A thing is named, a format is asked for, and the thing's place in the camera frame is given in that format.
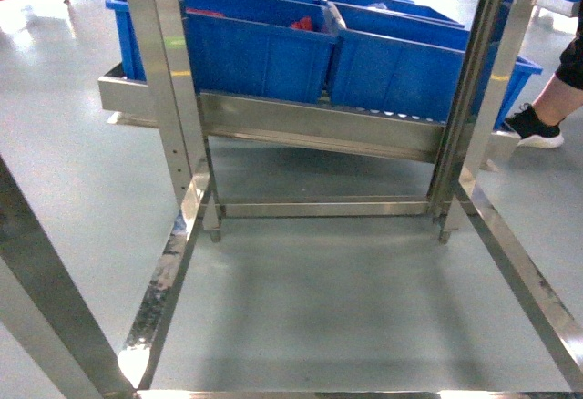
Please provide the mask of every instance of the person's leg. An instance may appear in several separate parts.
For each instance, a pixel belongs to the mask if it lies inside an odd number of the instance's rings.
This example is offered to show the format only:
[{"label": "person's leg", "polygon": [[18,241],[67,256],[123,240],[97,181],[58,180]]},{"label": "person's leg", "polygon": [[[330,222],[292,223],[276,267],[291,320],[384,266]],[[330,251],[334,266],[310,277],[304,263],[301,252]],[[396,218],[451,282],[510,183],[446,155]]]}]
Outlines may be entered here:
[{"label": "person's leg", "polygon": [[575,38],[560,60],[557,72],[532,104],[537,117],[549,126],[557,125],[583,105],[583,0]]},{"label": "person's leg", "polygon": [[583,90],[564,83],[557,75],[548,80],[545,89],[532,104],[538,119],[548,126],[556,126],[581,106]]},{"label": "person's leg", "polygon": [[565,141],[558,124],[583,106],[583,0],[575,39],[563,51],[555,75],[530,105],[506,119],[520,135],[521,146],[557,148]]}]

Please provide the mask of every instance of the black pants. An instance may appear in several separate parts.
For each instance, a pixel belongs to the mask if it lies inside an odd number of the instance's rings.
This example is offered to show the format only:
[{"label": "black pants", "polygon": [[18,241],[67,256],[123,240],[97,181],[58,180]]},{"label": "black pants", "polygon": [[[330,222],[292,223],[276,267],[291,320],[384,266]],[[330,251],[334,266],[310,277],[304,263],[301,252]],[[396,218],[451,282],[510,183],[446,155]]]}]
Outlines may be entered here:
[{"label": "black pants", "polygon": [[583,0],[579,6],[579,22],[575,39],[561,54],[561,65],[555,76],[570,87],[583,89]]}]

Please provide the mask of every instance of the black sneaker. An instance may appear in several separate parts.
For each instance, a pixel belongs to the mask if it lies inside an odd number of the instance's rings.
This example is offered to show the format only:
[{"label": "black sneaker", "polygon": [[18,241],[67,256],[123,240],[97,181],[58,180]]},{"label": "black sneaker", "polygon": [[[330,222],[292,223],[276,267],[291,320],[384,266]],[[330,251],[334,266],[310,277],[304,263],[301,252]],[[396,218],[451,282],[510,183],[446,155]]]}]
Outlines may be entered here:
[{"label": "black sneaker", "polygon": [[558,148],[563,145],[565,139],[558,126],[547,126],[543,123],[528,103],[525,103],[521,110],[505,120],[505,126],[520,135],[519,146]]}]

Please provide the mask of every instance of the metal tube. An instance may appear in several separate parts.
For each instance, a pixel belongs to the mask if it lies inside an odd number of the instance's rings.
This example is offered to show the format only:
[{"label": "metal tube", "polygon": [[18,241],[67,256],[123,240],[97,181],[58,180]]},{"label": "metal tube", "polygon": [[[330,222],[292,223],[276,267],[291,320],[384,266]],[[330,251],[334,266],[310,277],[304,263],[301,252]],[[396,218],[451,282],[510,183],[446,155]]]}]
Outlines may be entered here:
[{"label": "metal tube", "polygon": [[[179,0],[128,0],[144,62],[159,133],[177,203],[198,170],[210,171],[199,102],[186,47]],[[209,216],[218,230],[220,216]]]},{"label": "metal tube", "polygon": [[133,388],[0,157],[0,321],[67,399]]},{"label": "metal tube", "polygon": [[460,139],[445,141],[438,158],[434,179],[432,180],[432,211],[435,216],[445,215],[442,238],[446,232],[457,228],[463,212],[452,200],[452,190],[448,187],[456,182],[462,169],[476,178],[480,164],[484,159],[488,136],[496,122],[498,110],[502,104],[506,87],[514,70],[516,57],[527,31],[532,9],[536,0],[506,0],[504,8],[510,8],[507,18],[501,17],[498,23],[496,39],[492,39],[491,48],[496,51],[496,59],[489,74],[482,75],[480,82],[487,83],[482,99],[477,98],[473,106],[481,105],[477,117],[467,115],[465,121],[457,118],[454,128]]},{"label": "metal tube", "polygon": [[119,353],[119,367],[136,388],[149,388],[158,366],[209,201],[209,184],[208,172],[199,174],[191,181],[136,319]]},{"label": "metal tube", "polygon": [[434,176],[429,188],[431,211],[436,217],[443,212],[445,198],[451,196],[451,178],[455,158],[458,156],[459,142],[470,117],[471,108],[482,72],[486,65],[488,49],[494,34],[496,18],[503,0],[479,0],[476,18],[462,65],[452,110],[442,137],[442,144],[435,164]]},{"label": "metal tube", "polygon": [[457,183],[455,194],[558,370],[574,391],[583,391],[583,328],[484,192],[474,182],[464,181],[464,185]]}]

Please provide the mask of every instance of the gray floor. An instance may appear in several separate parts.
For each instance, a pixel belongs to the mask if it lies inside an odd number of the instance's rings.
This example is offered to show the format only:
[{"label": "gray floor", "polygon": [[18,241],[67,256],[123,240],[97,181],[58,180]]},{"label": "gray floor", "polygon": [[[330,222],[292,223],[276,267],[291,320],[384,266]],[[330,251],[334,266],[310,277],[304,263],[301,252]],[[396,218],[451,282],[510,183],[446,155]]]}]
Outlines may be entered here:
[{"label": "gray floor", "polygon": [[[0,151],[117,351],[175,206],[157,132],[110,126],[101,110],[97,77],[119,60],[103,1],[0,4]],[[418,1],[466,24],[476,2]],[[523,54],[545,73],[520,101],[557,65],[564,23],[532,21]],[[564,123],[564,148],[520,149],[481,176],[580,322],[582,121]],[[229,196],[423,193],[431,175],[425,164],[211,144]],[[464,227],[447,246],[436,235],[425,218],[225,221],[220,244],[197,246],[155,386],[566,389],[475,233]],[[62,397],[3,327],[0,355],[0,397]]]}]

